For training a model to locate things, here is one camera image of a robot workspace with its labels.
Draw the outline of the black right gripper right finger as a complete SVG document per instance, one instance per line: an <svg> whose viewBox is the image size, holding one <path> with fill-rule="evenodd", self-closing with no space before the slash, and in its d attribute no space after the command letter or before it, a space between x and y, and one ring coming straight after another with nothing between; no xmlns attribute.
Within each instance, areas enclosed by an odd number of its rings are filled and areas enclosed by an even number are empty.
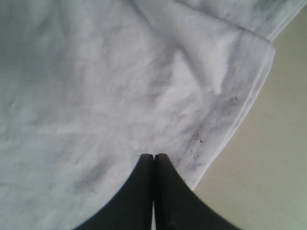
<svg viewBox="0 0 307 230"><path fill-rule="evenodd" d="M186 185L166 154L154 158L154 214L157 230L237 230Z"/></svg>

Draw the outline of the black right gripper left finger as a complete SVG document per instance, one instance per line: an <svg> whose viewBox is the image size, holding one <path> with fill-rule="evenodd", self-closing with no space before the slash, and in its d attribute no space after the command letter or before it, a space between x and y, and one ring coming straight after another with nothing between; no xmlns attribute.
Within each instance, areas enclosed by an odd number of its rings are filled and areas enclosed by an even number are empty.
<svg viewBox="0 0 307 230"><path fill-rule="evenodd" d="M142 154L115 196L78 230L150 230L152 226L154 158Z"/></svg>

